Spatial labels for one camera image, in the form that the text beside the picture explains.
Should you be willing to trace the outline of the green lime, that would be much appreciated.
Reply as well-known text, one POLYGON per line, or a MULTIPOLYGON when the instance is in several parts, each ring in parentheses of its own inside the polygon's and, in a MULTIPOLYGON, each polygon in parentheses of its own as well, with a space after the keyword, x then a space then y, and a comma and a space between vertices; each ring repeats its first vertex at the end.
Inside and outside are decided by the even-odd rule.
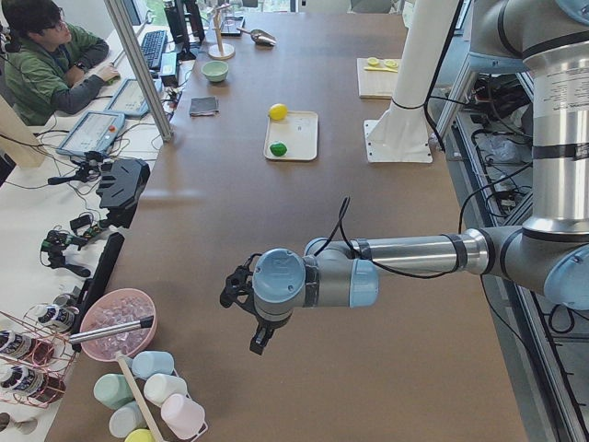
POLYGON ((285 143, 276 141, 269 145, 270 153, 274 157, 284 157, 288 152, 288 147, 285 143))

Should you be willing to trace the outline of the yellow lemon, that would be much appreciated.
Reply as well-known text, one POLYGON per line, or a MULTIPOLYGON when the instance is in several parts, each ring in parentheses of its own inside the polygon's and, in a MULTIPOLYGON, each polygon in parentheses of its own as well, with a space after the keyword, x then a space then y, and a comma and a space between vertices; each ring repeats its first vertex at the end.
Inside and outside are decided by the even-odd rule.
POLYGON ((268 109, 268 117, 275 122, 282 121, 288 115, 288 107, 283 103, 275 103, 268 109))

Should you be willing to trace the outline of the beige rectangular tray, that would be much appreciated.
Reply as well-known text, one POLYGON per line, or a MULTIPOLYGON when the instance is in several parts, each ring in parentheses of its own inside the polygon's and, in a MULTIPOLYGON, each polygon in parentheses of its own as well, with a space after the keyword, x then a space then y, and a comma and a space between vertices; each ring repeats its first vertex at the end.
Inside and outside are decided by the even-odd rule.
POLYGON ((318 114, 309 110, 290 110, 279 120, 268 120, 263 154, 274 161, 312 161, 318 155, 318 114), (286 152, 275 156, 271 145, 282 143, 286 152))

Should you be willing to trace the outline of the metal tongs in bowl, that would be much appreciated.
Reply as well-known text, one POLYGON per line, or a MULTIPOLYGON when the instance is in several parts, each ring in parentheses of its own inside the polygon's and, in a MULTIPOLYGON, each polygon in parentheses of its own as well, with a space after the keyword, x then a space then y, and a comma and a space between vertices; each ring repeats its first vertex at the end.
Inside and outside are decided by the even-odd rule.
POLYGON ((99 328, 91 331, 83 331, 76 334, 72 334, 68 342, 70 344, 79 344, 88 341, 93 341, 105 337, 109 337, 112 335, 124 333, 124 332, 133 332, 141 329, 151 329, 156 323, 156 318, 154 316, 148 316, 144 318, 140 318, 139 320, 133 320, 130 322, 125 322, 121 324, 112 325, 109 327, 99 328))

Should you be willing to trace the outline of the pink cup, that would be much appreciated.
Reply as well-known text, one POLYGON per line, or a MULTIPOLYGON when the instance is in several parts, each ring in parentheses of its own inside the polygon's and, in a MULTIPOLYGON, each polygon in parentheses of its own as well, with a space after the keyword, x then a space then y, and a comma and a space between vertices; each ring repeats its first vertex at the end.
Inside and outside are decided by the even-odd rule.
POLYGON ((198 402, 180 394, 171 395, 162 405, 160 414, 180 440, 193 439, 208 429, 204 408, 198 402))

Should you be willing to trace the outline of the white cup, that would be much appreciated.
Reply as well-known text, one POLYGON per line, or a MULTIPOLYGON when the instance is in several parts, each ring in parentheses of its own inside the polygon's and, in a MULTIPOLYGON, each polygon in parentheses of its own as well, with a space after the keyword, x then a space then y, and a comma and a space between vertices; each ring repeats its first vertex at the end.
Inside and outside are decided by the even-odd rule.
POLYGON ((183 378, 157 373, 144 384, 144 397, 157 407, 161 407, 173 394, 188 394, 188 386, 183 378))

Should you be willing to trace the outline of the light blue cup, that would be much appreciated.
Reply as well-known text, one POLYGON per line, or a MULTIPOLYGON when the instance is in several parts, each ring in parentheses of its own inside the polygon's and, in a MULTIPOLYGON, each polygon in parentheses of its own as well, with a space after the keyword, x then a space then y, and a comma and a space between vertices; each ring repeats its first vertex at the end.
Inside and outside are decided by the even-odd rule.
POLYGON ((132 431, 142 428, 147 428, 147 424, 136 401, 123 405, 109 421, 110 433, 118 438, 125 438, 132 431))
POLYGON ((142 351, 134 357, 132 362, 133 375, 144 380, 154 374, 171 375, 174 369, 174 357, 165 351, 142 351))

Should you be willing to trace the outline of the yellow cup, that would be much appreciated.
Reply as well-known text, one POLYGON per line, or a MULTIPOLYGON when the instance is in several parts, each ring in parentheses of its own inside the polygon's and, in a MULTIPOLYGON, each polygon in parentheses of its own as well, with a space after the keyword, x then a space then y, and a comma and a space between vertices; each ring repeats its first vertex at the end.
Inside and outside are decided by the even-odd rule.
POLYGON ((146 428, 133 430, 125 439, 124 442, 156 442, 152 432, 146 428))

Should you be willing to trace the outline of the green cup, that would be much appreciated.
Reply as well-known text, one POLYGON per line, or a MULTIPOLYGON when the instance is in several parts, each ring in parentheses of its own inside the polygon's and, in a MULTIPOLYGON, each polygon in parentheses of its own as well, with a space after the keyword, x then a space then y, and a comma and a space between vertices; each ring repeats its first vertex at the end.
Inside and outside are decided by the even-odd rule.
POLYGON ((133 393, 123 374, 109 373, 100 377, 94 385, 93 395, 97 401, 112 410, 134 400, 133 393))

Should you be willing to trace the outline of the grey folded cloth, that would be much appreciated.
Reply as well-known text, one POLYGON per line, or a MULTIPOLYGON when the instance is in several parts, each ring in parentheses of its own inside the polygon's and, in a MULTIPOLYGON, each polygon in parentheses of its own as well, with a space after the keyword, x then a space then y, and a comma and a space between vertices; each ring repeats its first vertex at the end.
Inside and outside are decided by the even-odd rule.
POLYGON ((191 99, 189 110, 191 117, 212 116, 218 111, 218 98, 215 96, 191 99))

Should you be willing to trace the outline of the teach pendant tablet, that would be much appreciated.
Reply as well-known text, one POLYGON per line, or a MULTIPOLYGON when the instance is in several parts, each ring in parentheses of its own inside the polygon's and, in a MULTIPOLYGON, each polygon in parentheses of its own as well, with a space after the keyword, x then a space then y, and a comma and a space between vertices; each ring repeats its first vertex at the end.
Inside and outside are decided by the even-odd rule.
POLYGON ((137 119, 144 117, 149 112, 149 107, 139 82, 134 78, 126 78, 121 82, 105 110, 137 119))
POLYGON ((68 157, 84 157, 88 152, 107 155, 125 124, 125 115, 116 111, 87 111, 56 148, 68 157))

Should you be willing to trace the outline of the bottle carrier with bottles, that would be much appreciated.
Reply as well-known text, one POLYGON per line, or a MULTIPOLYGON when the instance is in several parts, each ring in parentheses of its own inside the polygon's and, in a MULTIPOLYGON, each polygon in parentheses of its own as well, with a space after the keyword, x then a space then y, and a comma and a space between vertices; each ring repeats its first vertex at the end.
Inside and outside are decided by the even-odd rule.
POLYGON ((1 313, 1 401, 47 408, 63 398, 76 352, 63 333, 42 326, 31 311, 1 313))

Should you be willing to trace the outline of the light green bowl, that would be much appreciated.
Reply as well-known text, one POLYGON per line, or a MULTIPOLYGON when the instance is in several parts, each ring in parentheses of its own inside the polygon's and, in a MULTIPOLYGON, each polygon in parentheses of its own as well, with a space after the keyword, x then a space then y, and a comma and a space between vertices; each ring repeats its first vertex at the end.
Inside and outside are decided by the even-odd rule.
POLYGON ((221 83, 226 80, 229 72, 229 65, 224 61, 213 60, 205 63, 201 72, 211 83, 221 83))

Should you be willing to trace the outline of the wooden mug tree stand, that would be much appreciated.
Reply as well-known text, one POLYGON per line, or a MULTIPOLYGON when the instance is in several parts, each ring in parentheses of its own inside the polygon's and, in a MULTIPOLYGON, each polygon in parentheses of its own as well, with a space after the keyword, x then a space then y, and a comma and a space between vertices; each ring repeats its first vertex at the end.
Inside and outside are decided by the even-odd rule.
POLYGON ((208 55, 218 61, 225 61, 235 56, 235 47, 229 43, 223 42, 221 33, 221 13, 230 7, 229 4, 222 4, 214 9, 213 13, 213 30, 215 34, 215 44, 208 49, 208 55))

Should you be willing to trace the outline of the bamboo cutting board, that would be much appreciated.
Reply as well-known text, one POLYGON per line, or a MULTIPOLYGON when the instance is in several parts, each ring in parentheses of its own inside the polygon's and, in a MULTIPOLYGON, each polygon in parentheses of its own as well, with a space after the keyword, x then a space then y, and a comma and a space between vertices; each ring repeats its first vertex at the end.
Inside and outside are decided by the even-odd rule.
MULTIPOLYGON (((356 59, 359 97, 361 99, 390 99, 398 81, 398 73, 364 71, 364 66, 369 66, 366 61, 368 58, 356 59)), ((385 60, 395 60, 398 67, 394 69, 399 70, 400 59, 378 59, 380 63, 377 67, 386 67, 385 60)))

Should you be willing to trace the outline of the metal scoop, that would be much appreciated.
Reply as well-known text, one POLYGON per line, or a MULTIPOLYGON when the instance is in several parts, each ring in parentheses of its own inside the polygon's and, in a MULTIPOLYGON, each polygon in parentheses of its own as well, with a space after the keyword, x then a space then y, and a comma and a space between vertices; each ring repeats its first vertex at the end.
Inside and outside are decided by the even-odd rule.
POLYGON ((276 45, 276 39, 271 34, 269 34, 268 32, 265 32, 261 29, 238 28, 238 30, 248 34, 250 36, 250 38, 252 39, 252 41, 257 45, 267 46, 267 47, 273 47, 276 45))

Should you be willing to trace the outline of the yellow plastic knife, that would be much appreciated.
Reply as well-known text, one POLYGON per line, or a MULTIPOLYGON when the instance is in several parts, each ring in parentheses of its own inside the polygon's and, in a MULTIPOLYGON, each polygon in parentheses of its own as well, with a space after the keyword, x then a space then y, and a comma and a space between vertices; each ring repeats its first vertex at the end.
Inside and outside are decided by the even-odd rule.
POLYGON ((398 69, 388 67, 364 66, 363 70, 368 72, 398 73, 398 69))

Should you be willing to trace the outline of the black keyboard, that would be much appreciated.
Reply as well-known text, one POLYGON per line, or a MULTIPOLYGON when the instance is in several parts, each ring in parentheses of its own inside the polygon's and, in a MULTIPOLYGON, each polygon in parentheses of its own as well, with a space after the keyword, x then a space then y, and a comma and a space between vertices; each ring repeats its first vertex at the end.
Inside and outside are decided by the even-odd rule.
POLYGON ((146 32, 140 47, 147 67, 150 70, 159 70, 162 54, 167 47, 167 32, 165 30, 146 32))

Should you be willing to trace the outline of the seated person green jacket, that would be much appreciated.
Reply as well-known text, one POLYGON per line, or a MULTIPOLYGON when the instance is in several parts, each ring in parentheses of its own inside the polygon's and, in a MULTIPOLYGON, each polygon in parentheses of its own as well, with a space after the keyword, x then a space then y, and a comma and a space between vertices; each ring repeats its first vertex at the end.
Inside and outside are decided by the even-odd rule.
POLYGON ((69 24, 53 1, 3 1, 8 26, 20 49, 7 55, 6 86, 14 110, 28 126, 42 126, 57 111, 76 114, 120 76, 111 64, 94 74, 110 47, 100 37, 69 24))

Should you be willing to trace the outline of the black bracket stand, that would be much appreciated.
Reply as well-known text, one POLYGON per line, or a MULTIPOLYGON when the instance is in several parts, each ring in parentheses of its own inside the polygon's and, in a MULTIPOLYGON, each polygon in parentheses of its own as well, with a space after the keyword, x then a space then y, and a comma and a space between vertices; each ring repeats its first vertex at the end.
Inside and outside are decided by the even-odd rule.
POLYGON ((100 175, 96 194, 100 196, 99 207, 106 208, 108 213, 105 219, 99 221, 99 225, 102 228, 128 228, 150 177, 148 164, 137 158, 117 159, 103 163, 100 175))

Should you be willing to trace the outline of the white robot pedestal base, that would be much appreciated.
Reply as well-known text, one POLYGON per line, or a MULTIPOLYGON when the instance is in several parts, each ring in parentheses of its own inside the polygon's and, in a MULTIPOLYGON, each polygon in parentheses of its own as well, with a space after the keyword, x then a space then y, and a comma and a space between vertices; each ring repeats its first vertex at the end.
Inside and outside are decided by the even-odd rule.
POLYGON ((364 122, 371 163, 431 163, 425 112, 444 52, 452 40, 463 3, 415 3, 390 105, 377 120, 364 122))

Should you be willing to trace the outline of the aluminium frame post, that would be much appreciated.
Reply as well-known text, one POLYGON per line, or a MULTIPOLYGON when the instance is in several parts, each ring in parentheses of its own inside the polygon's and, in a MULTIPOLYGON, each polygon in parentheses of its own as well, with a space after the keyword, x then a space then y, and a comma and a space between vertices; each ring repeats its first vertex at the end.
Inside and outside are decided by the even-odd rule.
POLYGON ((159 135, 164 142, 168 142, 172 139, 173 132, 167 115, 163 110, 159 95, 156 92, 152 77, 145 64, 143 53, 137 42, 133 25, 125 10, 123 2, 120 0, 104 0, 104 4, 111 22, 117 31, 121 46, 125 52, 130 67, 132 68, 139 87, 143 92, 159 135))

